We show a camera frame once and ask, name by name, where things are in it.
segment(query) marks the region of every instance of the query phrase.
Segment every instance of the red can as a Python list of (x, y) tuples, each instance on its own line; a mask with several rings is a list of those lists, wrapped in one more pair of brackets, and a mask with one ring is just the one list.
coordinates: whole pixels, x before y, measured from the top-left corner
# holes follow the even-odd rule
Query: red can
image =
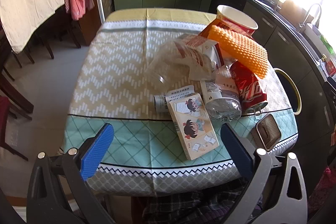
[(230, 72), (239, 90), (243, 111), (261, 113), (261, 110), (268, 104), (267, 94), (256, 75), (238, 61), (231, 66)]

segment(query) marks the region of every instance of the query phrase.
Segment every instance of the can pull tab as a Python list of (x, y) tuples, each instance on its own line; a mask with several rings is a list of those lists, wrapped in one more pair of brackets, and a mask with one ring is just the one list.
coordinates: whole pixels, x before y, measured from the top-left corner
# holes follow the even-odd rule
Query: can pull tab
[(261, 115), (260, 105), (258, 105), (258, 108), (254, 108), (254, 115), (255, 116), (260, 116)]

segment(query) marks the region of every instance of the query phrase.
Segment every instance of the clear plastic bottle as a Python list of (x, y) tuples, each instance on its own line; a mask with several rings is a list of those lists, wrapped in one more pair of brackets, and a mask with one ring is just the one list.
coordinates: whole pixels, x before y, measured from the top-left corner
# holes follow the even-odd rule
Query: clear plastic bottle
[(228, 67), (217, 71), (216, 80), (201, 81), (205, 108), (212, 120), (230, 122), (242, 115), (239, 93)]

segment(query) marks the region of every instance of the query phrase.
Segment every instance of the orange sponge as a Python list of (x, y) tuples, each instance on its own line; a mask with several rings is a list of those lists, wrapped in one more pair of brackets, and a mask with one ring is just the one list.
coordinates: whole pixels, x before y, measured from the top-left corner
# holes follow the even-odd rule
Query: orange sponge
[(215, 25), (211, 26), (208, 38), (217, 41), (221, 49), (261, 79), (266, 76), (268, 71), (267, 51), (251, 38)]

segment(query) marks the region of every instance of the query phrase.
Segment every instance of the red and white paper cup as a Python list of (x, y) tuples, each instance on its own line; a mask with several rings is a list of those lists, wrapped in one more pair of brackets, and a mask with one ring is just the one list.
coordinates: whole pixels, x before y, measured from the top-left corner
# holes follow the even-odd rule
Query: red and white paper cup
[(227, 5), (217, 7), (216, 18), (236, 25), (238, 30), (241, 29), (248, 36), (251, 36), (258, 29), (258, 24), (247, 14)]

